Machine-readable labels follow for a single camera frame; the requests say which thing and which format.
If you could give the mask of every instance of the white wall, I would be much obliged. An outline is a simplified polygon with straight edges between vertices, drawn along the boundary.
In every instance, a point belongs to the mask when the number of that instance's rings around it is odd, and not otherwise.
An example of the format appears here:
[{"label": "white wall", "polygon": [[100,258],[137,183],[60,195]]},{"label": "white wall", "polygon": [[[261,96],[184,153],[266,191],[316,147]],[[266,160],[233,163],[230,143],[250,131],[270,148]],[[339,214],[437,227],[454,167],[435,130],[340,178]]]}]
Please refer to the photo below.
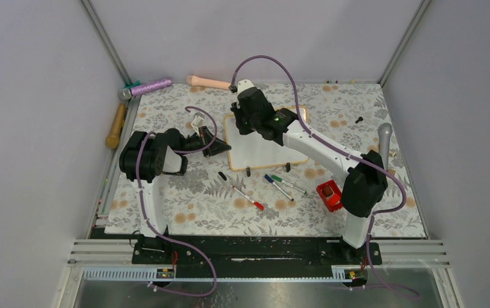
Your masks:
[{"label": "white wall", "polygon": [[466,307],[490,307],[490,1],[434,1],[385,93]]},{"label": "white wall", "polygon": [[0,1],[0,307],[49,307],[123,83],[78,1]]},{"label": "white wall", "polygon": [[[130,75],[230,80],[270,55],[297,81],[377,81],[420,0],[93,0]],[[287,81],[256,60],[244,78]]]}]

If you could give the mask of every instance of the wooden handle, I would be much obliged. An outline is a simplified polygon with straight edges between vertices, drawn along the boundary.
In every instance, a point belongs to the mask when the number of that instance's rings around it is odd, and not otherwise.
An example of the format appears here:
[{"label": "wooden handle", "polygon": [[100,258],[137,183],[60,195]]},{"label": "wooden handle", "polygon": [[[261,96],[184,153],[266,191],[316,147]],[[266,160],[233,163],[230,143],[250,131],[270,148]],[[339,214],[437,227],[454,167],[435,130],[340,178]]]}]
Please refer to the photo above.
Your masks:
[{"label": "wooden handle", "polygon": [[116,149],[119,146],[119,141],[121,140],[121,128],[124,126],[125,114],[126,105],[121,103],[119,108],[117,108],[117,113],[115,114],[111,131],[109,132],[107,139],[105,139],[105,145],[107,148]]},{"label": "wooden handle", "polygon": [[228,87],[230,86],[229,82],[205,79],[194,75],[189,75],[187,77],[187,83],[193,87],[200,86],[222,90],[229,90]]}]

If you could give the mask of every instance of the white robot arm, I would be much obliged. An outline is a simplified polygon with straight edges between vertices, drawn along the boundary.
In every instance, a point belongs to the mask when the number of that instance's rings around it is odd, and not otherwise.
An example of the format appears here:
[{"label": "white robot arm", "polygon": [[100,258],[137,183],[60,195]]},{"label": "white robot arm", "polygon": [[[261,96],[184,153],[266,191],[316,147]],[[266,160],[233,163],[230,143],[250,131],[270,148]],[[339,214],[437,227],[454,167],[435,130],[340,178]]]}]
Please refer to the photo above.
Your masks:
[{"label": "white robot arm", "polygon": [[276,112],[264,93],[250,80],[237,84],[237,94],[238,102],[233,103],[230,110],[235,115],[241,135],[258,132],[266,140],[313,158],[335,177],[345,180],[341,201],[348,213],[343,239],[352,247],[360,248],[366,241],[371,209],[381,200],[387,188],[387,179],[382,173],[335,152],[311,136],[315,134],[332,146],[383,168],[381,156],[374,151],[363,154],[349,149],[310,126],[307,126],[310,132],[306,132],[296,113],[286,108]]}]

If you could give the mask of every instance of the whiteboard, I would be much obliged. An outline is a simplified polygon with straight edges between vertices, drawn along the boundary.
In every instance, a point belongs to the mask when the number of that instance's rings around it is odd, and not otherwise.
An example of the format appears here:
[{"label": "whiteboard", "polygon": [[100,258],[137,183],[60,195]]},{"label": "whiteboard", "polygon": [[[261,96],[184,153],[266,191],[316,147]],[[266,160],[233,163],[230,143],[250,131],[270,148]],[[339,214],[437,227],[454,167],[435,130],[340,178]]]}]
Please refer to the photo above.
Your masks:
[{"label": "whiteboard", "polygon": [[[300,112],[302,118],[307,121],[307,109],[300,107]],[[232,149],[228,151],[228,162],[233,171],[242,171],[247,167],[251,169],[273,167],[288,162],[302,164],[309,160],[309,157],[296,150],[280,146],[274,141],[265,140],[257,132],[240,135],[233,114],[224,118],[224,131],[226,143],[232,146]]]}]

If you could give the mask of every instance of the blue marker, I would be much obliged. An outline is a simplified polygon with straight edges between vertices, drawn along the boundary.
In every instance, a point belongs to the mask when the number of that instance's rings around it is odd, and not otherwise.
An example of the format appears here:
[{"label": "blue marker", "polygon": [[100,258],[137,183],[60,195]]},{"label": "blue marker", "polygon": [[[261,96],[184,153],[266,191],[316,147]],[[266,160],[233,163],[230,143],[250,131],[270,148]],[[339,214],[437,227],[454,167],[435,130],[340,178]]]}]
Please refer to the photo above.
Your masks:
[{"label": "blue marker", "polygon": [[268,182],[272,183],[272,184],[273,184],[275,187],[277,187],[277,189],[279,189],[279,191],[280,191],[281,193],[283,193],[283,194],[284,194],[284,195],[285,195],[285,196],[286,196],[288,199],[290,199],[291,201],[294,201],[294,199],[293,199],[292,197],[290,197],[290,196],[289,196],[289,194],[287,194],[287,192],[286,192],[286,191],[284,191],[284,190],[283,190],[283,189],[282,189],[282,188],[281,188],[279,185],[277,185],[277,183],[275,183],[275,182],[273,181],[273,179],[269,177],[269,175],[264,175],[264,178],[266,178],[266,180],[267,180]]}]

